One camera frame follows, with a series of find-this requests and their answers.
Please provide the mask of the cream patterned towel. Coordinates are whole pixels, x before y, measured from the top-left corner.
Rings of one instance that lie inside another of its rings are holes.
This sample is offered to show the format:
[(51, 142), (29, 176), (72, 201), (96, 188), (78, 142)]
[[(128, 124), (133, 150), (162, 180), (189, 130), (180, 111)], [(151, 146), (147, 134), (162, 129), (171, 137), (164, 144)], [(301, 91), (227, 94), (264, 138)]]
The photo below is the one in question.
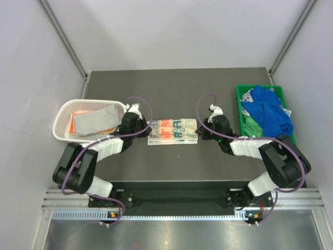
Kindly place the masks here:
[(150, 123), (148, 146), (197, 144), (196, 119), (164, 119)]

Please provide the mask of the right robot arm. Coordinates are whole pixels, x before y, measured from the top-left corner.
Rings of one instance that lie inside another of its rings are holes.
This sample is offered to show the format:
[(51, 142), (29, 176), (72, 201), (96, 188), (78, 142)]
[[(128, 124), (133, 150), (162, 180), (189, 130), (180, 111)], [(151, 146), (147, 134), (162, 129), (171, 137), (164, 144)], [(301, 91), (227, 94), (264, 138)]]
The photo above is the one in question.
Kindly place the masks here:
[(246, 206), (255, 206), (262, 195), (271, 191), (291, 193), (304, 186), (311, 165), (289, 136), (241, 136), (233, 132), (219, 106), (212, 104), (209, 111), (211, 115), (208, 118), (198, 120), (198, 136), (203, 140), (216, 141), (221, 151), (228, 155), (259, 159), (266, 169), (235, 193), (236, 204), (232, 203), (231, 192), (226, 193), (230, 207), (241, 210)]

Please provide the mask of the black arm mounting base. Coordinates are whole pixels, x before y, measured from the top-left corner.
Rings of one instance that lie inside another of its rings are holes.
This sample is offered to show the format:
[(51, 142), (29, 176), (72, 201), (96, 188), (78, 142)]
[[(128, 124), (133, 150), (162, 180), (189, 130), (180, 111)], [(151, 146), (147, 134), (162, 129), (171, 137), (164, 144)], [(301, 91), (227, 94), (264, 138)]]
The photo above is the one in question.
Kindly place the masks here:
[(269, 192), (254, 197), (247, 181), (119, 181), (111, 197), (125, 206), (126, 216), (232, 215), (235, 208), (269, 208)]

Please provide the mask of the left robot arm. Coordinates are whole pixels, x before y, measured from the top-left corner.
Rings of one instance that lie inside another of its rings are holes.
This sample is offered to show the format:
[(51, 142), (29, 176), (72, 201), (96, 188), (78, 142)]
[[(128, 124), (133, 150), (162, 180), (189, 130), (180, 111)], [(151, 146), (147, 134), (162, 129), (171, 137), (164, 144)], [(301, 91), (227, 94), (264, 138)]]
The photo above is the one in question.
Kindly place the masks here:
[(109, 156), (126, 151), (134, 139), (146, 138), (151, 132), (139, 111), (139, 104), (127, 105), (125, 108), (120, 124), (110, 135), (90, 143), (67, 144), (52, 176), (63, 194), (98, 196), (109, 207), (117, 203), (118, 194), (113, 191), (112, 183), (95, 176), (96, 165)]

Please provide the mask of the green cloth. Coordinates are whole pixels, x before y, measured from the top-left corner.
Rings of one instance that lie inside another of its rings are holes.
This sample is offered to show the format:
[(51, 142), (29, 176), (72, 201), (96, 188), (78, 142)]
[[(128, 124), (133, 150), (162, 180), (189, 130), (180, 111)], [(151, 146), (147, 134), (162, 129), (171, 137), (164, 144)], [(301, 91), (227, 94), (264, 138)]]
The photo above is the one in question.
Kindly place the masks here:
[(249, 137), (259, 138), (263, 136), (263, 129), (251, 116), (244, 116), (243, 129), (245, 134)]

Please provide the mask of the white perforated plastic basket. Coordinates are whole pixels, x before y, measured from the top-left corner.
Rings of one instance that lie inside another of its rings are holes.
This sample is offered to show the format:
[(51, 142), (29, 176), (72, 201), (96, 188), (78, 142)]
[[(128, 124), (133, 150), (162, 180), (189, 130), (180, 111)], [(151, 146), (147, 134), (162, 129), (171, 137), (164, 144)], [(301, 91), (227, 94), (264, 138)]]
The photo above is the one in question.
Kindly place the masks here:
[(118, 101), (108, 101), (108, 100), (94, 100), (94, 99), (73, 99), (62, 105), (60, 108), (56, 119), (53, 124), (53, 136), (60, 140), (66, 142), (76, 142), (76, 143), (90, 143), (95, 140), (102, 139), (106, 137), (109, 133), (113, 132), (115, 129), (107, 130), (105, 132), (98, 132), (85, 136), (78, 136), (71, 134), (70, 120), (73, 113), (96, 111), (99, 109), (106, 108), (108, 106), (113, 106), (119, 117), (122, 118), (126, 112), (125, 105)]

